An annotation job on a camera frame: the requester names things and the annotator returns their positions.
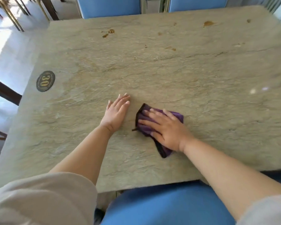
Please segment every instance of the purple cloth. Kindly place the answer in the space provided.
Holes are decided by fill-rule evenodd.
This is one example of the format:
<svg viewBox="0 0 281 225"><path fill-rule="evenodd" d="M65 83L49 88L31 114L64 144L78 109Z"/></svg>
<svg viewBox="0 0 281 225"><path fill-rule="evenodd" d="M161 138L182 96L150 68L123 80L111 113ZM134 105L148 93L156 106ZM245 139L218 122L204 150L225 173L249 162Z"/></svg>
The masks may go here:
<svg viewBox="0 0 281 225"><path fill-rule="evenodd" d="M145 116L144 113L143 113L144 110L148 110L149 111L151 108L152 107L150 107L149 105L147 105L145 103L141 106L141 108L138 110L138 112L136 114L135 129L133 129L133 131L138 130L138 131L142 132L143 135L151 137L154 140L154 143L155 143L155 145L157 147L157 150L158 150L159 154L161 155L161 157L162 158L166 158L166 157L168 157L172 153L172 150L170 150L169 148L161 145L157 140L155 140L155 138L153 138L150 135L152 131L157 132L156 130L154 130L151 127L148 127L148 126L141 125L138 122L139 119L142 119L142 120L148 120L148 121L152 121L152 122L156 123L156 121L154 121L152 118L150 118L148 116ZM164 112L162 110L160 110L160 109L156 109L156 108L153 108L153 109L164 114ZM173 112L173 111L170 111L170 112L175 117L177 117L181 123L183 123L183 115L182 114L177 113L177 112Z"/></svg>

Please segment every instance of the person's right arm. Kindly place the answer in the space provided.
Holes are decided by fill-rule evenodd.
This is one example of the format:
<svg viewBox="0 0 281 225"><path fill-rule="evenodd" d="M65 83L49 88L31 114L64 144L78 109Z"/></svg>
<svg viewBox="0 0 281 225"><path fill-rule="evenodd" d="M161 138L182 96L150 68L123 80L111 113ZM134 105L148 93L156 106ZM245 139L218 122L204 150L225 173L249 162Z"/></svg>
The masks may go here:
<svg viewBox="0 0 281 225"><path fill-rule="evenodd" d="M146 115L157 123L139 120L154 128L152 136L162 145L183 152L209 182L235 220L256 201L281 195L281 184L212 146L195 139L174 115L153 109Z"/></svg>

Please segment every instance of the hand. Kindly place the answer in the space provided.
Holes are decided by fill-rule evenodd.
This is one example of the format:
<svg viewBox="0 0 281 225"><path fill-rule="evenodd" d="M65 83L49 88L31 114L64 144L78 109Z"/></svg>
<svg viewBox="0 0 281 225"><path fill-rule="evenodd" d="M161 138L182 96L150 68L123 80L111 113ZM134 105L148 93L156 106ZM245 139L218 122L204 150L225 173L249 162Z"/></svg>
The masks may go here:
<svg viewBox="0 0 281 225"><path fill-rule="evenodd" d="M157 123L147 120L139 120L139 123L147 125L158 131L160 134L152 132L151 136L153 136L163 146L174 151L184 152L186 144L194 139L193 135L171 112L165 109L163 112L166 115L154 109L150 109L150 111L145 110L144 114L152 118Z"/></svg>
<svg viewBox="0 0 281 225"><path fill-rule="evenodd" d="M130 105L130 95L127 93L124 96L119 95L116 101L108 101L105 115L101 120L100 125L106 127L112 134L116 132L123 123L126 112Z"/></svg>

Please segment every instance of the beige shirt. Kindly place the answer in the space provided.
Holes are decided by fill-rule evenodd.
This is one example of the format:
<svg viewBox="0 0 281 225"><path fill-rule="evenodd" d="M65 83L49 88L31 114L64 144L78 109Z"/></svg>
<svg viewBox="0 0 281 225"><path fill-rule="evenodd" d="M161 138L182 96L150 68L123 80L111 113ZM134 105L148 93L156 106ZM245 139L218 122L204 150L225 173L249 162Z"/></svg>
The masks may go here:
<svg viewBox="0 0 281 225"><path fill-rule="evenodd" d="M0 189L0 224L93 224L96 199L94 184L77 174L13 181ZM281 225L281 195L255 203L237 224Z"/></svg>

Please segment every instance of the round table number sign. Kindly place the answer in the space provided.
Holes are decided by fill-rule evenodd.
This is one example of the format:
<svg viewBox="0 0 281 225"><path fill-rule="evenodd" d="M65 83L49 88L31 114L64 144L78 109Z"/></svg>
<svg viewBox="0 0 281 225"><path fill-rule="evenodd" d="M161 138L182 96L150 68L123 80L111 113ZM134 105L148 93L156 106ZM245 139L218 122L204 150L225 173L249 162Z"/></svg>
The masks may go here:
<svg viewBox="0 0 281 225"><path fill-rule="evenodd" d="M55 75L52 71L43 72L37 79L37 90L47 91L53 85Z"/></svg>

